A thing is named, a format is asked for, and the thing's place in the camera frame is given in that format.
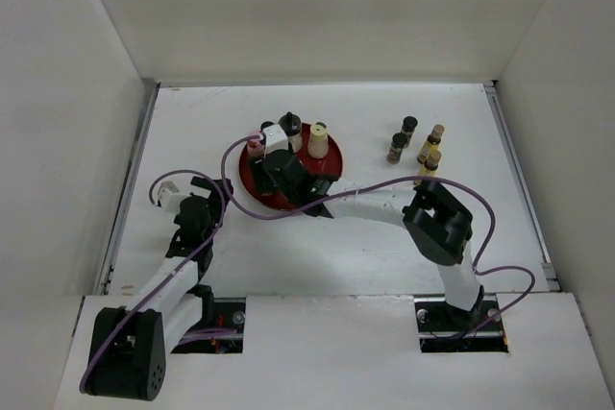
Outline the pink cap spice jar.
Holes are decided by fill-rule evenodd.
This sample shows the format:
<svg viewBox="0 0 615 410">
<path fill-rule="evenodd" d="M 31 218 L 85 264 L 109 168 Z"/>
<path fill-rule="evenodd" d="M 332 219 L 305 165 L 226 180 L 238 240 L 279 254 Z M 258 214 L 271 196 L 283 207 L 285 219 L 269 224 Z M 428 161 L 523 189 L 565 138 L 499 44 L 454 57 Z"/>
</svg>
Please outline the pink cap spice jar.
<svg viewBox="0 0 615 410">
<path fill-rule="evenodd" d="M 262 158 L 265 152 L 265 146 L 262 140 L 250 139 L 246 142 L 246 152 L 248 158 Z"/>
</svg>

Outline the cream cap salt shaker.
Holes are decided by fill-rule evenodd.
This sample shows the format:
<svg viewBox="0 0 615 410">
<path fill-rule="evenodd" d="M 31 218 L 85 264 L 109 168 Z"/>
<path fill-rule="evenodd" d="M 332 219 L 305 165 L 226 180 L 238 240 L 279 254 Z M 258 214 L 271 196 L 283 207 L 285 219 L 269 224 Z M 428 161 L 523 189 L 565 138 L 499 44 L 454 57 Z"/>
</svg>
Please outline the cream cap salt shaker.
<svg viewBox="0 0 615 410">
<path fill-rule="evenodd" d="M 315 159 L 324 158 L 329 152 L 329 132 L 322 122 L 312 124 L 309 128 L 307 153 Z"/>
</svg>

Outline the black cap brown spice jar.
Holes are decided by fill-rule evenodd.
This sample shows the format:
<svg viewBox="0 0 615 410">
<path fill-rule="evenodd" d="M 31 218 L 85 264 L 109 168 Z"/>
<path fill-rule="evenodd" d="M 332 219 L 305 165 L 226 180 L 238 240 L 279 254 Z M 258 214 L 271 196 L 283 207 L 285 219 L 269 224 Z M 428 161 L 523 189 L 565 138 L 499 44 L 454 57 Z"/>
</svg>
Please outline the black cap brown spice jar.
<svg viewBox="0 0 615 410">
<path fill-rule="evenodd" d="M 272 122 L 272 121 L 264 121 L 264 122 L 262 122 L 262 123 L 260 124 L 259 129 L 260 129 L 260 131 L 262 132 L 262 131 L 264 131 L 266 128 L 271 127 L 271 126 L 273 126 L 273 125 L 275 125 L 275 124 L 274 124 L 274 122 Z"/>
</svg>

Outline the black cap pepper grinder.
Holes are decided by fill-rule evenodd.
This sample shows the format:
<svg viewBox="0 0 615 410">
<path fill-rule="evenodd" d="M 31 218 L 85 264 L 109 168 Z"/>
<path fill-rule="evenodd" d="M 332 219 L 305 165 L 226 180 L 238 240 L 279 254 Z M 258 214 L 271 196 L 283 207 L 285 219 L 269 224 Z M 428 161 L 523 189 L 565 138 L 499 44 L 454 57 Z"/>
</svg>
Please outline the black cap pepper grinder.
<svg viewBox="0 0 615 410">
<path fill-rule="evenodd" d="M 292 151 L 298 153 L 303 147 L 301 118 L 289 111 L 280 118 L 279 124 L 288 138 Z"/>
</svg>

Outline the short yellow oil bottle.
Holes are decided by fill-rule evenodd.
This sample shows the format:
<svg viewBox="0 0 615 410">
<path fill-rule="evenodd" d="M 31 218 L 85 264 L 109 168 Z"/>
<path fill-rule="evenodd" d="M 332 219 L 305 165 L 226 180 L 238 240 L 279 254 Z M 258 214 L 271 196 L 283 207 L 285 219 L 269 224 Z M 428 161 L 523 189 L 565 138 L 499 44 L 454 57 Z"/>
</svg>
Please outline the short yellow oil bottle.
<svg viewBox="0 0 615 410">
<path fill-rule="evenodd" d="M 434 177 L 441 160 L 441 153 L 432 151 L 419 169 L 419 177 Z"/>
</svg>

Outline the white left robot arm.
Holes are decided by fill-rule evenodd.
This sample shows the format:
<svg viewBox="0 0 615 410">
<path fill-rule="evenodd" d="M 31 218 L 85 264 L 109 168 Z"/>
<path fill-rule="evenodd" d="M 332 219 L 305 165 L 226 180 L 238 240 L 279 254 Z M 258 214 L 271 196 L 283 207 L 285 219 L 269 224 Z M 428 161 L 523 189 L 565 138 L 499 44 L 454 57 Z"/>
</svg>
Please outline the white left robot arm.
<svg viewBox="0 0 615 410">
<path fill-rule="evenodd" d="M 138 294 L 97 314 L 80 393 L 152 401 L 161 391 L 167 357 L 175 348 L 237 333 L 215 315 L 212 290 L 201 282 L 233 187 L 226 179 L 199 174 L 191 183 L 209 195 L 183 194 L 167 177 L 160 179 L 154 202 L 173 214 L 177 229 L 160 268 Z"/>
</svg>

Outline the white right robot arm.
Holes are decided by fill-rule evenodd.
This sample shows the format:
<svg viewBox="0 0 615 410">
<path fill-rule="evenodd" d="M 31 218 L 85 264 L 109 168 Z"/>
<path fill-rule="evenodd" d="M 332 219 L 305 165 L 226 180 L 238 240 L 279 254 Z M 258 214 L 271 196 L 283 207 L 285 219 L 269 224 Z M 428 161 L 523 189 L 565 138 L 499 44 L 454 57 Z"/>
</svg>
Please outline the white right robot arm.
<svg viewBox="0 0 615 410">
<path fill-rule="evenodd" d="M 411 190 L 374 189 L 336 176 L 311 174 L 297 156 L 277 151 L 250 162 L 258 192 L 279 192 L 295 209 L 329 219 L 358 218 L 403 228 L 417 251 L 436 265 L 444 286 L 450 329 L 468 331 L 480 318 L 484 289 L 468 254 L 471 212 L 436 181 L 420 180 Z"/>
</svg>

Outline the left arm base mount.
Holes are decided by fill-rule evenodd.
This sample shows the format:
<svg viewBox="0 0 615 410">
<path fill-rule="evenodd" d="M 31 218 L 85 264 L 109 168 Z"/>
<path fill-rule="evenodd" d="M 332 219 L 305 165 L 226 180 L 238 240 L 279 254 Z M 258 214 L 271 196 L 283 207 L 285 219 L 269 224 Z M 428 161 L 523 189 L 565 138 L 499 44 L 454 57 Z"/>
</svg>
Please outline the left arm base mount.
<svg viewBox="0 0 615 410">
<path fill-rule="evenodd" d="M 188 330 L 172 353 L 209 355 L 242 353 L 245 326 L 245 298 L 216 299 L 208 316 Z"/>
</svg>

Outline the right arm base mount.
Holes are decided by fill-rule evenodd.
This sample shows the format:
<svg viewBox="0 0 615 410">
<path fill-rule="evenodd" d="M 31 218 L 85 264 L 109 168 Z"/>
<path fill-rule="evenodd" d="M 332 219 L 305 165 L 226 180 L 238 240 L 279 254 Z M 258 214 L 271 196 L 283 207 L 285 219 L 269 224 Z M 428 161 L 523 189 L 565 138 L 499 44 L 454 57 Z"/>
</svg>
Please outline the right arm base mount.
<svg viewBox="0 0 615 410">
<path fill-rule="evenodd" d="M 415 298 L 414 309 L 423 353 L 508 353 L 501 317 L 475 330 L 499 310 L 495 296 L 486 296 L 475 314 L 447 305 L 443 297 Z"/>
</svg>

